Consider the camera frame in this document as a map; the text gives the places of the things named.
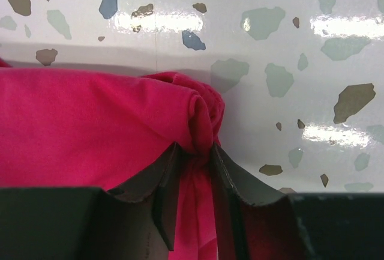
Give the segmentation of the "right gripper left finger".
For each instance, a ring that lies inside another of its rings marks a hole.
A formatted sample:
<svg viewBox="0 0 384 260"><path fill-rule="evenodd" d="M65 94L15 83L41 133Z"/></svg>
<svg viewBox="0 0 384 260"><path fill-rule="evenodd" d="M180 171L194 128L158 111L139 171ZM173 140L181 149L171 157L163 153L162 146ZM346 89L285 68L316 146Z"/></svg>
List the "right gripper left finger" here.
<svg viewBox="0 0 384 260"><path fill-rule="evenodd" d="M2 259L167 259L174 248L181 147L113 189L1 190Z"/></svg>

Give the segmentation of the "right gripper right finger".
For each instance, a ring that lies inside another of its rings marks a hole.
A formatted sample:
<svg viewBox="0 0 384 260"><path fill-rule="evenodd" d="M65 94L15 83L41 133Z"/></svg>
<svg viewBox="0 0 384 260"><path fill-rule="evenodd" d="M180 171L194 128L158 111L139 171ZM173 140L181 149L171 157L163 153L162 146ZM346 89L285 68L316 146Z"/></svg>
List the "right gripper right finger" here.
<svg viewBox="0 0 384 260"><path fill-rule="evenodd" d="M381 193L283 193L215 145L209 163L220 259L382 259Z"/></svg>

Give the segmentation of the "pink t shirt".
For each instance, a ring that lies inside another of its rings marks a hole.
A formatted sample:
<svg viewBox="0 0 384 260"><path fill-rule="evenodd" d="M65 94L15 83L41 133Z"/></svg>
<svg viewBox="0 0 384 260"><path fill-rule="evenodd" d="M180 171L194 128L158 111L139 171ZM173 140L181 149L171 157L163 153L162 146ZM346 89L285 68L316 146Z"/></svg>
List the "pink t shirt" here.
<svg viewBox="0 0 384 260"><path fill-rule="evenodd" d="M171 144L191 159L181 176L170 259L215 259L209 151L225 104L177 72L142 77L1 64L1 186L122 184Z"/></svg>

